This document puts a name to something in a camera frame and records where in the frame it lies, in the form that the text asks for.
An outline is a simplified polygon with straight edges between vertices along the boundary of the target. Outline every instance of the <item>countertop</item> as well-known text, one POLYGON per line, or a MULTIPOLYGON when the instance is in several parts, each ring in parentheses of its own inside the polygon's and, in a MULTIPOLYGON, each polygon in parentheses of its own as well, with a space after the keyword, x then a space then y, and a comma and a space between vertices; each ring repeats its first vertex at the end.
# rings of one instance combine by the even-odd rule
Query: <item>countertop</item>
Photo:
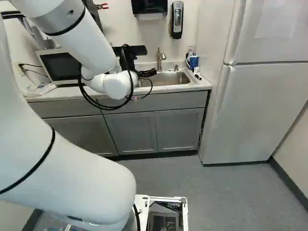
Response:
MULTIPOLYGON (((182 92, 182 91, 196 91, 196 90, 211 90, 212 84, 200 75, 202 80, 197 80, 194 77, 194 73, 188 69, 180 68, 180 71, 184 71, 191 79, 190 84, 183 85, 169 85, 169 86, 155 86, 152 89, 151 94, 158 93, 170 93, 170 92, 182 92)), ((89 87, 84 87, 85 91, 94 99, 98 98, 109 98, 105 93, 98 93, 90 89, 89 87)), ((145 95, 149 92, 150 87, 135 88, 134 95, 145 95)), ((79 87, 62 87, 56 88, 45 95, 26 98, 27 102, 43 102, 43 101, 58 101, 58 100, 76 100, 83 99, 79 87)))

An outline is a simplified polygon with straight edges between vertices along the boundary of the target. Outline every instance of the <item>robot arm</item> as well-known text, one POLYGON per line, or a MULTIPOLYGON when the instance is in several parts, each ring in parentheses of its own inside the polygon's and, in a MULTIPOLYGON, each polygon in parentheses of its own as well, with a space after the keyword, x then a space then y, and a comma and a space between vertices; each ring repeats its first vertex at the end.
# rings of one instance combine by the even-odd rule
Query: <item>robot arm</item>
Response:
MULTIPOLYGON (((45 31, 54 33, 94 75, 115 65, 111 47, 86 9, 74 28, 62 18, 78 12, 78 0, 12 0, 12 4, 34 21, 40 18, 41 28, 50 28, 45 31), (69 3, 76 8, 68 7, 69 3)), ((63 214, 70 223, 90 231, 121 230, 135 200, 134 176, 125 167, 71 144, 31 110, 14 83, 1 18, 0 70, 0 200, 63 214)), ((86 81, 103 90, 99 87, 108 77, 86 81)))
MULTIPOLYGON (((130 91, 127 71, 105 75, 116 55, 81 0, 11 0, 11 3, 82 64, 82 81, 93 90, 122 99, 130 91)), ((134 85, 138 77, 130 72, 134 85)))

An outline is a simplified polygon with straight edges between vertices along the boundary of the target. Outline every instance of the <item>faucet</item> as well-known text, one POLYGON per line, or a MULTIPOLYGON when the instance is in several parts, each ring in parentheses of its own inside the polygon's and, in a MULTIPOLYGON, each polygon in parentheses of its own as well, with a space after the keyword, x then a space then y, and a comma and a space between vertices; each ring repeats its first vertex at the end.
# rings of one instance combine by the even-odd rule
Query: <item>faucet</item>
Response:
POLYGON ((160 47, 157 49, 157 70, 161 71, 162 70, 162 60, 165 60, 167 57, 164 53, 160 52, 160 47))

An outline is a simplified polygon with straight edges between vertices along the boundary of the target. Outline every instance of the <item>white refrigerator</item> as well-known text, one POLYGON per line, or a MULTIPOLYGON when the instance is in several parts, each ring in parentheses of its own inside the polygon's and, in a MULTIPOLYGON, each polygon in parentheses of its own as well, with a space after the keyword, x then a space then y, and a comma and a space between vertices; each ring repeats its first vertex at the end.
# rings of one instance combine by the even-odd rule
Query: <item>white refrigerator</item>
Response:
POLYGON ((266 161, 308 99, 307 0, 201 0, 204 164, 266 161))

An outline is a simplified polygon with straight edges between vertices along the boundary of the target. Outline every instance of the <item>sink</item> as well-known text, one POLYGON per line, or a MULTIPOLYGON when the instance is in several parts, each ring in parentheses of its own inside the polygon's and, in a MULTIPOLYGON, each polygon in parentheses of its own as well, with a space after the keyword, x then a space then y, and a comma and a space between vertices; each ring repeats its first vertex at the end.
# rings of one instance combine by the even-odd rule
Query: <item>sink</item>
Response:
MULTIPOLYGON (((190 79, 186 73, 182 71, 160 71, 155 76, 149 77, 153 82, 153 86, 180 85, 190 83, 190 79)), ((139 80, 139 87, 150 87, 150 81, 146 79, 139 80)))

